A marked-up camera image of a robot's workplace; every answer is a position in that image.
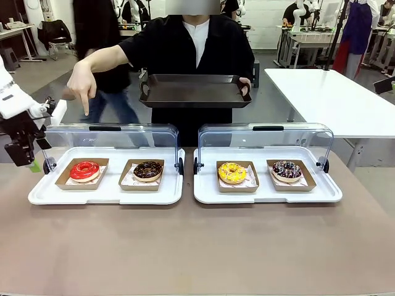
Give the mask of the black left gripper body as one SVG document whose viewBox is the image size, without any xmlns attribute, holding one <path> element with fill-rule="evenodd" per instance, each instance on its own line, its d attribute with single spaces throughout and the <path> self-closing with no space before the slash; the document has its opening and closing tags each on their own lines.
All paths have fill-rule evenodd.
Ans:
<svg viewBox="0 0 395 296">
<path fill-rule="evenodd" d="M 47 113 L 35 117 L 29 111 L 8 119 L 1 116 L 1 133 L 10 137 L 9 145 L 32 146 L 37 136 L 44 136 L 44 122 L 47 118 Z"/>
</svg>

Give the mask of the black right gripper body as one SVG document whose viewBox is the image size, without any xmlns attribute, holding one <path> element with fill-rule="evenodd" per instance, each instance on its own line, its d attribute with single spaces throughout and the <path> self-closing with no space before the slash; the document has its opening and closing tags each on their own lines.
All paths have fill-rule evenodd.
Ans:
<svg viewBox="0 0 395 296">
<path fill-rule="evenodd" d="M 390 91 L 394 91 L 395 86 L 395 77 L 389 77 L 380 81 L 377 81 L 373 84 L 375 88 L 375 92 L 377 94 L 383 94 Z"/>
</svg>

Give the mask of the person's right hand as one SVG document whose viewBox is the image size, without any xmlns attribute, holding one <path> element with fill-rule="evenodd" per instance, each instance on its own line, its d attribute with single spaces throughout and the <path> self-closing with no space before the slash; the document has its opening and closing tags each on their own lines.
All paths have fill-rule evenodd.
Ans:
<svg viewBox="0 0 395 296">
<path fill-rule="evenodd" d="M 82 103 L 85 116 L 89 115 L 89 100 L 96 96 L 96 80 L 92 73 L 92 60 L 86 57 L 77 62 L 67 82 L 67 91 Z"/>
</svg>

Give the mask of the person's left hand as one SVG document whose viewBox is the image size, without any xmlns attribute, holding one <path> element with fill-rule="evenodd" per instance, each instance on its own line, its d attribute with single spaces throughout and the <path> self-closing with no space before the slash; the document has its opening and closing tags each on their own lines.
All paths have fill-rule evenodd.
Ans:
<svg viewBox="0 0 395 296">
<path fill-rule="evenodd" d="M 250 93 L 251 81 L 248 78 L 240 77 L 239 82 L 241 83 L 241 95 L 244 97 Z"/>
</svg>

